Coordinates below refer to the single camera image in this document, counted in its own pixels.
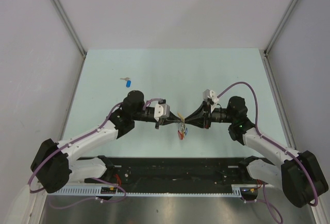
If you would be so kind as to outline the yellow tag key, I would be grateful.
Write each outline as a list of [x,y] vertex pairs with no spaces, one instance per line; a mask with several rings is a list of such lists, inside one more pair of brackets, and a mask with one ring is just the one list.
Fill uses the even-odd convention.
[[178,117],[179,117],[182,121],[185,120],[185,118],[184,118],[179,112],[177,113],[177,115],[178,115]]

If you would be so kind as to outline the red handled keyring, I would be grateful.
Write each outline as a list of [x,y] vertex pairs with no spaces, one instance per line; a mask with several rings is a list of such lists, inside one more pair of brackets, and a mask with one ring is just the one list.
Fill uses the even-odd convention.
[[185,121],[182,121],[181,123],[178,124],[178,137],[179,139],[182,141],[185,139],[185,137],[187,136],[187,134],[184,134],[184,130],[186,129],[186,124]]

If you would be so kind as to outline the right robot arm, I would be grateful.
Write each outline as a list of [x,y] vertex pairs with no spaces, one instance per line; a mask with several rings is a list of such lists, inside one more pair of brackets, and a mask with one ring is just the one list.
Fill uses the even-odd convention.
[[329,190],[313,153],[308,150],[299,152],[272,141],[257,130],[247,112],[242,97],[231,97],[226,108],[218,108],[208,99],[186,117],[185,123],[204,129],[210,128],[212,123],[228,123],[228,133],[233,141],[257,151],[268,160],[265,162],[254,156],[244,159],[238,170],[238,178],[243,183],[258,179],[275,186],[298,208],[310,204]]

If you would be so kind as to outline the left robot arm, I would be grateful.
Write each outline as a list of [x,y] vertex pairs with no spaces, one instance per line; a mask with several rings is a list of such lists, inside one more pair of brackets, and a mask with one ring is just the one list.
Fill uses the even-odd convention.
[[70,182],[89,178],[98,178],[104,183],[111,181],[113,165],[105,156],[89,160],[81,160],[80,157],[126,135],[134,129],[135,121],[155,123],[155,127],[159,128],[181,120],[170,111],[165,99],[145,101],[142,92],[133,90],[110,110],[96,128],[68,140],[45,140],[30,166],[32,175],[28,185],[37,178],[44,190],[54,193]]

